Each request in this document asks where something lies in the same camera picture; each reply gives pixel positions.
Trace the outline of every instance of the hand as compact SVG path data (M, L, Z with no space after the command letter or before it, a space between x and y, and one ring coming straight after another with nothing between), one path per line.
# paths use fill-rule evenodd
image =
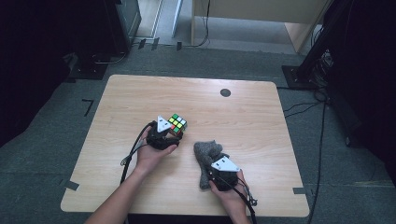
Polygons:
M177 145L172 145L164 150L158 150L147 145L146 137L148 136L150 129L151 127L147 127L143 132L141 137L143 139L143 147L137 150L137 162L134 172L140 172L142 175L148 175L151 173L163 157L171 154L177 148Z
M243 182L247 183L245 181L242 170L236 173L236 175ZM247 205L233 189L227 191L219 191L215 183L213 183L213 181L211 180L209 181L209 185L212 192L221 200L221 204L223 205L224 209L226 210L227 214L230 216L234 224L250 223L246 215ZM244 183L242 183L240 180L238 181L238 184L235 186L235 188L245 197L247 197L247 193L244 190Z

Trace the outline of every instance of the table top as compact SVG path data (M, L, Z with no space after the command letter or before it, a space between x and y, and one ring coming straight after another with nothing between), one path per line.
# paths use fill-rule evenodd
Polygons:
M220 91L231 95L224 97ZM130 213L226 215L210 190L200 190L195 142L216 140L244 171L256 216L309 213L282 107L272 82L185 77L110 77L61 207L93 212L117 188L121 160L146 124L174 113L188 122L179 147L146 179ZM133 156L129 173L134 169Z

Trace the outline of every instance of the wrist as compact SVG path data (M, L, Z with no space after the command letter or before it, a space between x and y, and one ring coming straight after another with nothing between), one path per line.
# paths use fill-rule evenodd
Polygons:
M149 172L145 169L141 169L140 167L136 166L132 171L131 175L135 176L135 178L138 179L145 179L149 175Z
M233 224L250 224L250 221L246 213L230 214L230 219L233 222Z
M233 222L233 224L247 224L247 223L250 224L245 208L226 209L226 212L230 216L230 219Z

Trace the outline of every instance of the wire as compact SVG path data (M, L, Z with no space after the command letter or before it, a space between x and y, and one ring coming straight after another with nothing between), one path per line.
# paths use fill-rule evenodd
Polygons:
M315 190L315 197L312 203L311 211L309 213L308 224L312 221L312 216L315 212L315 206L317 205L318 200L318 193L319 193L319 186L320 186L320 177L321 177L321 154L322 154L322 147L323 147L323 133L324 133L324 118L326 112L326 104L323 104L323 111L322 111L322 121L321 121L321 130L320 130L320 140L319 140L319 155L318 155L318 178L317 178L317 188Z
M148 126L152 126L153 122L148 123L148 124L142 129L142 131L140 132L140 134L137 136L136 140L134 141L134 146L132 147L131 152L129 153L130 155L135 153L135 148L136 148L137 143L138 143L139 140L140 140L140 137L142 136L143 132L147 129ZM122 177L121 177L120 184L122 184L122 182L124 182L124 180L125 180L126 173L128 172L128 167L129 167L129 163L131 162L132 156L131 156L131 157L126 157L125 159L126 159L126 162L124 163L124 169L123 169L123 171L122 171Z
M349 8L349 13L347 15L347 21L346 21L346 35L344 37L344 46L347 44L347 30L349 28L349 21L350 21L350 14L352 14L352 8L353 8L353 4L355 3L355 0L352 1L352 3L350 4L350 8Z
M315 34L315 37L314 37L314 31L312 31L312 34L311 34L311 48L315 44L315 42L317 42L317 36L318 36L318 34L321 34L322 31L323 31L323 26L320 27L320 29L317 31L317 33Z
M328 55L328 51L326 50L321 58L315 60L314 69L312 70L313 78L310 80L312 83L317 85L319 88L326 87L328 82L325 80L325 77L330 71L332 67L332 57Z
M293 109L295 106L298 106L298 105L314 105L314 104L317 104L317 103L318 102L315 102L315 103L300 103L300 104L297 104L297 105L293 105L292 107L290 107L289 109L284 110L283 112L288 112L291 109Z
M122 52L121 54L122 54L121 58L118 59L118 60L116 60L116 61L114 61L114 62L104 62L104 63L102 63L102 62L94 62L94 63L99 63L99 64L113 64L113 63L119 63L120 61L122 61L122 59L125 58L125 55L126 55L125 52Z
M247 192L248 201L250 202L250 204L251 204L252 206L257 206L257 201L258 201L258 200L253 198L253 195L251 194L250 188L248 187L247 183L245 183L245 182L244 182L241 178L239 178L239 177L238 177L238 179L243 183L243 184L240 184L240 185L244 186L245 191Z
M250 211L250 216L251 216L251 220L253 222L253 224L257 224L257 220L256 220L256 213L253 209L253 207L251 206L250 202L248 201L248 199L245 197L245 195L243 195L238 189L236 189L234 186L230 185L227 181L225 181L223 178L219 177L219 176L215 176L215 178L218 178L219 180L221 180L222 182L224 182L226 185L228 185L230 188L233 189L233 191L235 191L239 197L241 197L241 199L244 201L244 203L247 205L248 210Z
M277 90L288 90L288 91L312 91L309 89L294 89L294 88L290 88L290 87L276 87Z
M202 21L203 21L203 23L204 23L204 27L205 27L205 30L206 30L205 37L204 37L203 41L201 42L201 44L199 44L199 45L194 45L194 46L190 46L190 47L193 47L193 48L201 47L201 46L206 42L206 40L208 40L208 38L209 38L209 27L208 27L207 22L208 22L208 20L209 20L209 10L210 10L210 0L207 2L206 20L204 19L204 17L202 17Z
M126 156L126 157L121 161L120 165L121 165L121 166L125 165L126 162L132 158L132 156L136 153L136 151L137 151L139 148L145 147L145 146L147 146L147 145L148 145L148 144L145 144L145 145L142 145L142 146L140 146L140 147L137 147L134 151L132 151L131 154L129 154L128 156Z
M296 112L296 113L293 113L293 114L289 114L289 115L285 116L285 118L288 118L288 117L291 117L291 116L294 116L294 115L298 115L298 114L302 114L302 113L304 113L305 111L309 110L310 108L312 108L312 107L314 107L314 106L316 106L316 105L320 105L321 103L322 103L322 102L315 103L314 105L309 106L309 107L306 108L305 110L299 111L299 112Z

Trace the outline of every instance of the metal stand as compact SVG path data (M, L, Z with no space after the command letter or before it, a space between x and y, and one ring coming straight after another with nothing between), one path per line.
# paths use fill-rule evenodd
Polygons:
M310 82L312 68L315 66L315 62L325 52L328 41L331 39L334 27L340 20L343 12L350 6L351 0L340 1L332 16L329 18L323 32L319 35L318 40L314 43L314 46L309 50L305 57L305 60L300 66L285 66L282 65L283 75L288 82L289 88L291 89L317 89L313 83Z
M74 64L72 71L69 74L69 79L94 79L102 80L107 70L106 63L95 63L92 57L84 57L81 55ZM110 60L110 57L102 58L103 62Z

